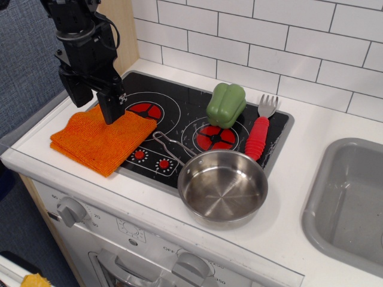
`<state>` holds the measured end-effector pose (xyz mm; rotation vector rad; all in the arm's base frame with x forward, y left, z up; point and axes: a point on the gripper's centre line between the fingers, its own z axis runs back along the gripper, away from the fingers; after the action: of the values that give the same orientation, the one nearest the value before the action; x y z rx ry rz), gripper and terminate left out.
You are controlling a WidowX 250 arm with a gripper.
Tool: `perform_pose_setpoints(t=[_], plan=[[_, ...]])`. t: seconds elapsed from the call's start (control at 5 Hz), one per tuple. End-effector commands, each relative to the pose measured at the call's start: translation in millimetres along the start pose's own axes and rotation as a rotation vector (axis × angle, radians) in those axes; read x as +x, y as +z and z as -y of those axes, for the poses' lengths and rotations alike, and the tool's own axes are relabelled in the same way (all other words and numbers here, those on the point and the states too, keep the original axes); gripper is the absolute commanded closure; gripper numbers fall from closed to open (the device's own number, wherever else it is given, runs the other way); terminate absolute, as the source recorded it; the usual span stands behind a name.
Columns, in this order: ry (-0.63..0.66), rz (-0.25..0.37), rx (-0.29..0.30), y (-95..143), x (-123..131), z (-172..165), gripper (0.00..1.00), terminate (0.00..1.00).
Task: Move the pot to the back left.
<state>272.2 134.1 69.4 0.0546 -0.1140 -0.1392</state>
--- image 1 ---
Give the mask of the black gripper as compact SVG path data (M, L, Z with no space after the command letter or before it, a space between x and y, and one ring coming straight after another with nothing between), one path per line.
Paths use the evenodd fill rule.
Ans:
M96 93L106 124L112 124L125 113L122 79L114 69L120 41L114 39L117 29L110 20L56 20L56 36L64 46L57 52L59 76L77 108L93 99Z

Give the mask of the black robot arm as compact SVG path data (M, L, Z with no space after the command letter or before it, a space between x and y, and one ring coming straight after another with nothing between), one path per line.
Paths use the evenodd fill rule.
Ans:
M125 112L125 90L114 68L120 34L115 24L98 13L99 1L42 1L63 44L55 56L59 76L73 103L82 107L94 96L107 124Z

